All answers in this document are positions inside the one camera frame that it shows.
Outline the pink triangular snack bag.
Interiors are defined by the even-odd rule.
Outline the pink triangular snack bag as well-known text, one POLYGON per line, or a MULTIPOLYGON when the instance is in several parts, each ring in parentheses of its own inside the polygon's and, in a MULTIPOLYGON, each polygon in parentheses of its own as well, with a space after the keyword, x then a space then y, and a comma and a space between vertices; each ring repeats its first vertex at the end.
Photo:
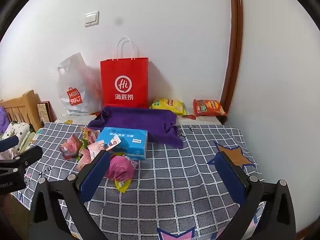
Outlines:
POLYGON ((82 142, 73 134, 61 144, 59 150, 62 153, 63 158, 69 160, 78 156, 81 146, 82 142))

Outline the yellow Lays chips bag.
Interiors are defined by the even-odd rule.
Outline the yellow Lays chips bag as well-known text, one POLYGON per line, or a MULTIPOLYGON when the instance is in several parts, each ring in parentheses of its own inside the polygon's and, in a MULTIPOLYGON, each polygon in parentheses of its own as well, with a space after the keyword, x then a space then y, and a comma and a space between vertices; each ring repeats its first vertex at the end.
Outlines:
POLYGON ((187 114, 183 102, 171 99, 157 99, 150 105, 149 109, 169 110, 175 115, 187 114))

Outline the white Miniso plastic bag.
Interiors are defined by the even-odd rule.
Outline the white Miniso plastic bag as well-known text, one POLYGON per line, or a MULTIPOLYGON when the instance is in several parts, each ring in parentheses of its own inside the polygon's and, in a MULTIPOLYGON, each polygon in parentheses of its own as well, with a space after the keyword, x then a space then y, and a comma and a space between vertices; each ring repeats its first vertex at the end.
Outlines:
POLYGON ((100 74, 85 63, 81 53, 74 54, 57 67, 59 98, 69 115, 94 114, 102 107, 100 74))

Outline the pink yellow chips bag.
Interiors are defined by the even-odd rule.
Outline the pink yellow chips bag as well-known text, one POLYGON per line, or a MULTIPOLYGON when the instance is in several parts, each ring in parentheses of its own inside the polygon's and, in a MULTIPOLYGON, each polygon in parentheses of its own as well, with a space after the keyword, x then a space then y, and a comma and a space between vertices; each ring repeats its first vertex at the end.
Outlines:
POLYGON ((110 165, 105 177, 114 181, 116 189, 125 193, 129 188, 138 162, 125 155, 111 155, 110 165))

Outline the white wall switch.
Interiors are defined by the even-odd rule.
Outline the white wall switch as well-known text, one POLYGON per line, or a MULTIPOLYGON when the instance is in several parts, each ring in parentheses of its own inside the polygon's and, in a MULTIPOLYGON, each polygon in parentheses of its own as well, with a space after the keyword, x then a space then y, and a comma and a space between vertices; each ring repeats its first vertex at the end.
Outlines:
POLYGON ((89 12, 85 15, 85 27, 91 27, 99 24, 99 11, 89 12))

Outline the red Haidilao paper bag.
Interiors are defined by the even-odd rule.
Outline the red Haidilao paper bag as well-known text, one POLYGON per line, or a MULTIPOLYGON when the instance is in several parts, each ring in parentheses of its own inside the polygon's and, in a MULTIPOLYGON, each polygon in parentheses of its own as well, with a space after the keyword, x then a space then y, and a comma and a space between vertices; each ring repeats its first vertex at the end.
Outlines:
POLYGON ((135 46, 129 58, 119 57, 120 43, 131 42, 122 37, 112 58, 100 62, 103 105, 129 108, 148 108, 148 66, 147 57, 136 57, 135 46))

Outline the purple towel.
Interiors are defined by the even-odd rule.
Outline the purple towel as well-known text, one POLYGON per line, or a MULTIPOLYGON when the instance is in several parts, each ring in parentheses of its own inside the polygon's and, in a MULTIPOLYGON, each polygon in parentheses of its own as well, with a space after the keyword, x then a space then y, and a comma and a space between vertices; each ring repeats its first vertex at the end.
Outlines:
POLYGON ((106 106, 89 122, 88 127, 100 131, 105 127, 146 130, 148 142, 183 148, 176 127, 176 115, 169 110, 106 106))

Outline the blue tissue pack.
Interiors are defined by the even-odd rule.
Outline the blue tissue pack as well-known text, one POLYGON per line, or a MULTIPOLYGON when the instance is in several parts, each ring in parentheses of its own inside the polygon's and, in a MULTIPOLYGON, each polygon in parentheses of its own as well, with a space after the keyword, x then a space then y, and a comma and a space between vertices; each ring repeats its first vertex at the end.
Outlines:
POLYGON ((97 141, 103 140, 105 146, 118 136, 120 143, 111 149, 111 152, 121 152, 131 159, 145 159, 148 144, 148 132, 141 129, 105 127, 97 137, 97 141))

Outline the brown wooden door frame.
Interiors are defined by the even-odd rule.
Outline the brown wooden door frame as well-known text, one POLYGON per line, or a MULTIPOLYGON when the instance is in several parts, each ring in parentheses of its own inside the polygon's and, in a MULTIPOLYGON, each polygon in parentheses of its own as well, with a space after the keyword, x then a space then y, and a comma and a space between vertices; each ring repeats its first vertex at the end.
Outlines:
POLYGON ((230 109, 238 78, 242 51, 243 24, 244 15, 242 0, 231 0, 231 33, 228 63, 220 99, 220 103, 226 112, 230 109))

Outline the wooden bed headboard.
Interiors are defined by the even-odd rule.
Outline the wooden bed headboard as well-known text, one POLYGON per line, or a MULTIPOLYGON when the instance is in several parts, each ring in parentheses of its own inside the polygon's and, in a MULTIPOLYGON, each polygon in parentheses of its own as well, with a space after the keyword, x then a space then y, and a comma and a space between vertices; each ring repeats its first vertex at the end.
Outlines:
POLYGON ((39 102, 39 96, 33 90, 29 90, 20 97, 5 101, 1 100, 1 106, 10 121, 30 124, 37 132, 43 127, 37 111, 39 102))

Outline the orange Lays chips bag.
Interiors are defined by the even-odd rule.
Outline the orange Lays chips bag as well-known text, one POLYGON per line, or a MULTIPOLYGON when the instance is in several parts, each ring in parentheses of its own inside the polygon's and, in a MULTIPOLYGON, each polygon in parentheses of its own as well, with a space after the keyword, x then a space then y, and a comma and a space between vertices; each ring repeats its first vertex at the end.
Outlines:
POLYGON ((216 100, 193 100, 195 116, 226 116, 221 104, 216 100))

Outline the brown patterned book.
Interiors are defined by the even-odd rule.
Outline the brown patterned book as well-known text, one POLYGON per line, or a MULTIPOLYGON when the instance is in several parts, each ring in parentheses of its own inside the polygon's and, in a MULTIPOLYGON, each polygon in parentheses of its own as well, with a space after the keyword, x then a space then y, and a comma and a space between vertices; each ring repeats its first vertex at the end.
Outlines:
POLYGON ((39 102, 36 106, 42 124, 53 121, 53 111, 49 101, 39 102))

